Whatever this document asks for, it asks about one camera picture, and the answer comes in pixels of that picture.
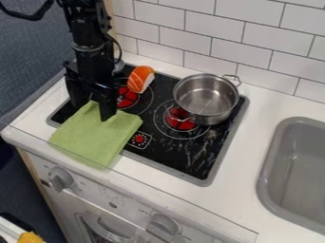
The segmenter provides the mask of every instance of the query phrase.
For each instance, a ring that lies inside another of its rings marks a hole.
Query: toy stove
[[[133,68],[126,66],[118,79],[125,82]],[[156,74],[155,81],[142,95],[130,91],[126,85],[120,87],[119,108],[139,115],[143,120],[123,155],[206,186],[215,177],[249,101],[240,97],[232,115],[221,124],[196,125],[173,100],[172,91],[178,81]],[[76,109],[67,102],[50,119],[61,124],[75,112]]]

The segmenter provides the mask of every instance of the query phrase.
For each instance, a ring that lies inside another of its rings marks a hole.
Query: sink
[[[258,198],[272,214],[325,234],[325,123],[282,121],[257,184]]]

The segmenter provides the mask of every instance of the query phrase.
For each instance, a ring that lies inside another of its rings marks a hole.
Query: pot rim
[[[188,82],[189,80],[191,80],[191,79],[193,79],[193,78],[198,78],[199,76],[201,76],[202,78],[204,78],[204,77],[214,78],[214,79],[216,79],[216,81],[218,81],[218,82],[224,82],[224,83],[230,85],[230,86],[233,88],[233,90],[235,91],[235,93],[236,93],[236,99],[235,99],[233,105],[232,105],[228,110],[223,111],[223,112],[219,112],[219,113],[216,113],[216,114],[196,114],[196,113],[193,113],[192,111],[189,111],[189,110],[187,110],[187,109],[184,109],[184,108],[179,104],[178,100],[176,99],[176,93],[177,93],[177,91],[178,91],[178,88],[179,88],[179,86],[180,86],[181,84],[184,84],[184,83]],[[175,84],[175,86],[174,86],[174,89],[173,89],[173,97],[174,97],[174,101],[177,103],[177,105],[178,105],[181,109],[187,111],[188,113],[190,113],[190,114],[192,114],[192,115],[195,115],[195,116],[201,116],[201,117],[214,117],[214,116],[221,116],[221,115],[224,115],[224,114],[226,114],[226,113],[228,113],[228,112],[231,112],[231,111],[235,108],[235,106],[239,103],[239,90],[237,89],[237,87],[236,87],[233,83],[231,83],[228,79],[226,79],[226,78],[224,78],[224,77],[222,77],[222,76],[215,75],[215,74],[212,74],[212,73],[199,73],[199,74],[193,74],[193,75],[187,76],[187,77],[185,77],[185,78],[179,80],[179,81]]]

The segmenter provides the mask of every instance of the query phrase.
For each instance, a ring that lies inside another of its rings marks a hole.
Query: green cloth
[[[101,122],[99,105],[89,102],[52,134],[49,143],[81,163],[104,169],[142,123],[139,116],[123,111]]]

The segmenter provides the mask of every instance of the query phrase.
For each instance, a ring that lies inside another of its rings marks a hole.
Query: oven knob
[[[146,230],[166,243],[186,243],[179,226],[165,215],[153,215]]]
[[[52,184],[54,190],[61,193],[72,184],[73,177],[66,170],[60,167],[54,167],[48,172],[48,180]]]

